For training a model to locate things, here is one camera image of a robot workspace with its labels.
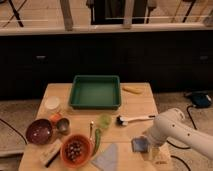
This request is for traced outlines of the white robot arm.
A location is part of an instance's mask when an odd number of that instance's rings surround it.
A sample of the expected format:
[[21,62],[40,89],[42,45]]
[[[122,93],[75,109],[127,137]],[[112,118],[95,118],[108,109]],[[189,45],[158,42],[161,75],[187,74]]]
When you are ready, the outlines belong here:
[[178,108],[171,108],[156,115],[152,126],[146,131],[149,144],[161,147],[172,137],[213,160],[213,136],[183,124],[184,119],[184,113]]

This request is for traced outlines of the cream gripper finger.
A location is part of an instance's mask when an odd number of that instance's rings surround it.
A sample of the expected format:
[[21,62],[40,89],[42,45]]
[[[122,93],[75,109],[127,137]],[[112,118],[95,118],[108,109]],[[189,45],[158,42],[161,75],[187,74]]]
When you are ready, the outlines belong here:
[[160,149],[158,147],[150,146],[149,147],[149,160],[153,161],[159,152],[160,152]]

